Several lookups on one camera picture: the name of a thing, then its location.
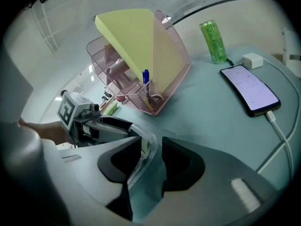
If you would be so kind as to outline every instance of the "smartphone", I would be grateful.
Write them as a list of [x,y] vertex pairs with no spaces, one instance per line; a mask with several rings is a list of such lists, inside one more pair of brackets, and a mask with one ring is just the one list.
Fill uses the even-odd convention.
[[238,94],[249,116],[259,116],[281,106],[273,91],[242,65],[222,69],[220,73]]

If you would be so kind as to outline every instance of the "ceiling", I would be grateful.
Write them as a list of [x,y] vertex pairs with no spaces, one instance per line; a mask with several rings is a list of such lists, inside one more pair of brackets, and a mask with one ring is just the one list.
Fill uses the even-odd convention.
[[52,53],[78,29],[94,23],[93,16],[126,8],[162,10],[172,21],[188,12],[220,0],[48,0],[36,2],[32,12],[43,39]]

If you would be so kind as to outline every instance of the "white charging cable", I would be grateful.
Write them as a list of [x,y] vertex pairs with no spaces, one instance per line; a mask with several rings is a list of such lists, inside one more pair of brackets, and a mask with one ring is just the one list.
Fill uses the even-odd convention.
[[264,164],[262,164],[258,169],[257,169],[257,172],[258,173],[261,173],[265,168],[266,168],[266,166],[272,161],[272,159],[277,155],[277,153],[285,146],[285,145],[287,145],[287,150],[288,150],[288,154],[287,155],[290,155],[290,157],[291,157],[291,159],[289,159],[289,160],[291,160],[291,162],[292,162],[292,164],[291,164],[291,166],[289,166],[289,167],[291,167],[291,179],[293,178],[293,157],[292,157],[292,152],[291,152],[291,148],[290,148],[290,146],[288,145],[288,141],[292,138],[292,136],[293,136],[293,134],[295,133],[295,131],[296,131],[296,128],[297,128],[297,123],[298,123],[298,120],[299,120],[299,116],[300,116],[300,105],[301,105],[301,102],[300,102],[300,94],[299,94],[299,92],[298,92],[298,90],[297,90],[297,88],[296,88],[296,86],[294,85],[294,83],[291,81],[291,79],[282,71],[282,69],[281,68],[279,68],[279,67],[277,67],[277,66],[275,66],[275,65],[273,65],[273,63],[271,63],[269,60],[267,60],[267,59],[265,59],[265,58],[263,58],[265,61],[267,61],[271,66],[273,66],[275,69],[277,69],[278,71],[280,71],[283,75],[284,75],[284,77],[290,82],[290,84],[292,85],[292,87],[293,87],[293,89],[295,90],[295,92],[296,92],[296,94],[297,94],[297,100],[298,100],[298,105],[297,105],[297,113],[296,113],[296,117],[295,117],[295,121],[294,121],[294,124],[293,124],[293,129],[292,129],[292,131],[290,132],[290,134],[288,135],[288,137],[286,138],[285,136],[284,136],[284,134],[282,133],[282,131],[280,130],[280,128],[278,127],[278,125],[276,124],[276,123],[272,123],[272,125],[275,127],[275,129],[278,131],[278,133],[281,135],[281,137],[283,138],[283,140],[284,140],[284,143],[282,143],[281,145],[280,145],[280,147],[272,154],[272,155],[270,155],[268,158],[267,158],[267,160],[265,161],[265,163]]
[[286,155],[287,155],[287,160],[288,160],[288,168],[289,168],[289,171],[290,171],[290,180],[292,180],[293,179],[293,154],[292,154],[292,150],[291,150],[291,147],[289,145],[289,142],[286,139],[286,136],[283,134],[282,130],[276,124],[276,118],[274,116],[274,113],[272,111],[268,111],[266,116],[267,116],[269,122],[271,122],[271,124],[273,125],[275,131],[277,131],[278,134],[281,136],[282,140],[284,140],[284,143],[277,149],[276,152],[273,153],[273,155],[269,158],[267,163],[272,161],[272,159],[277,155],[278,151],[280,151],[284,146],[285,149],[286,149]]

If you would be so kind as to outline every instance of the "ceiling light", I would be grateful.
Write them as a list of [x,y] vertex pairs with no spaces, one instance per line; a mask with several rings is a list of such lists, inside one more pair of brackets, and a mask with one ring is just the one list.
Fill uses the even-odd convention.
[[167,23],[170,19],[171,19],[171,17],[164,18],[164,19],[162,20],[162,23],[165,24],[165,23]]

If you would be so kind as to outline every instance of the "white charger adapter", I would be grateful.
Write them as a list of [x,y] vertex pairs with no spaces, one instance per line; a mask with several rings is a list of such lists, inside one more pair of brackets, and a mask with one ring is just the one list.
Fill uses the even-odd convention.
[[255,53],[243,55],[244,66],[249,69],[255,69],[263,66],[263,58]]

